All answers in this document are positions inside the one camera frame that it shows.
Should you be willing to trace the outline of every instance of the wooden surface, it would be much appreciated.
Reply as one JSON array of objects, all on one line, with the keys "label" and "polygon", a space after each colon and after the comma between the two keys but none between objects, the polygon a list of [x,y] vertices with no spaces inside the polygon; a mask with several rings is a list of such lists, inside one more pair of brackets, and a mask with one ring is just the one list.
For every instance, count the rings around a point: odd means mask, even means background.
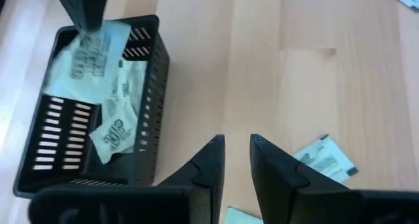
[{"label": "wooden surface", "polygon": [[[227,206],[260,215],[249,135],[288,153],[330,134],[345,185],[419,190],[419,17],[396,0],[109,0],[106,19],[157,14],[172,57],[156,182],[226,136]],[[58,0],[0,16],[0,215],[25,223],[12,183],[58,28]]]}]

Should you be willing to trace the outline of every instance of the wood grain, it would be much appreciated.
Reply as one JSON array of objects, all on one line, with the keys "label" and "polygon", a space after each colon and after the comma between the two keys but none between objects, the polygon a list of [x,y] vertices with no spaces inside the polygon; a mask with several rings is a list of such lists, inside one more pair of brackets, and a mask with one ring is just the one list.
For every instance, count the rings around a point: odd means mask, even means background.
[{"label": "wood grain", "polygon": [[[227,206],[260,216],[249,135],[288,153],[330,134],[345,185],[419,190],[419,16],[396,0],[108,0],[105,18],[160,17],[171,56],[156,182],[226,136]],[[0,216],[27,223],[12,184],[58,28],[58,0],[0,15]]]}]

